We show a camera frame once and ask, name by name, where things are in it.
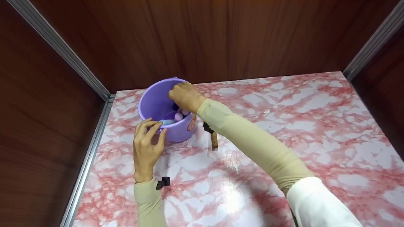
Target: wooden handle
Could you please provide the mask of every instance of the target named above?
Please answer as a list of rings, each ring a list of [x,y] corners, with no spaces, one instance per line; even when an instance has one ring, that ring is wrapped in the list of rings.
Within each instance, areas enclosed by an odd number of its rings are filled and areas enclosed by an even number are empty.
[[[217,133],[213,132],[210,135],[210,140],[212,141],[212,150],[216,149],[219,147],[218,143],[217,143]]]

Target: hand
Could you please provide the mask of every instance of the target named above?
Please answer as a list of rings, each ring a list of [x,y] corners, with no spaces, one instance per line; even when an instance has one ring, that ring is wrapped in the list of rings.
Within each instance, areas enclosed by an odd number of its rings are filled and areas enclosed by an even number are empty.
[[[174,88],[168,92],[168,97],[181,109],[194,114],[197,114],[199,107],[206,100],[194,85],[186,82],[176,84]]]
[[[164,139],[167,129],[164,128],[158,138],[156,145],[152,145],[152,137],[162,125],[161,122],[151,121],[151,118],[136,125],[135,137],[133,139],[133,161],[135,163],[136,183],[150,181],[153,178],[153,167],[163,153]]]

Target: white sleeve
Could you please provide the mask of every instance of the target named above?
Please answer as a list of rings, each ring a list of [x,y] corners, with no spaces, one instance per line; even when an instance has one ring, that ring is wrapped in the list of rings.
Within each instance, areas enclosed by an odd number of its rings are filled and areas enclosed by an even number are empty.
[[[299,227],[361,227],[355,215],[317,177],[297,181],[287,200]]]

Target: wooden wall panel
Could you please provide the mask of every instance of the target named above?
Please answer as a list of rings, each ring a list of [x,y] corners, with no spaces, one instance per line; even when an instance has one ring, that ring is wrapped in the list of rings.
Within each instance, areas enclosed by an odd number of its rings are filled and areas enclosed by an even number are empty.
[[[103,101],[0,2],[0,226],[59,226]]]
[[[398,0],[32,0],[111,92],[344,70]]]
[[[404,158],[404,26],[352,80],[393,147]]]

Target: wrist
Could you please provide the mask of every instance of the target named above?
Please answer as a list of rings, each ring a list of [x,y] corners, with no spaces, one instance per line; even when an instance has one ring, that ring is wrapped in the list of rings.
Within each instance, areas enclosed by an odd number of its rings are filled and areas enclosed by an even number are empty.
[[[193,100],[192,103],[192,108],[191,108],[191,112],[193,114],[197,114],[199,108],[201,107],[202,103],[206,100],[207,98],[203,97],[202,95],[198,96],[198,98],[196,98],[195,100]]]
[[[147,172],[135,172],[133,174],[133,178],[135,179],[136,183],[142,183],[146,181],[151,181],[153,179],[152,171]]]

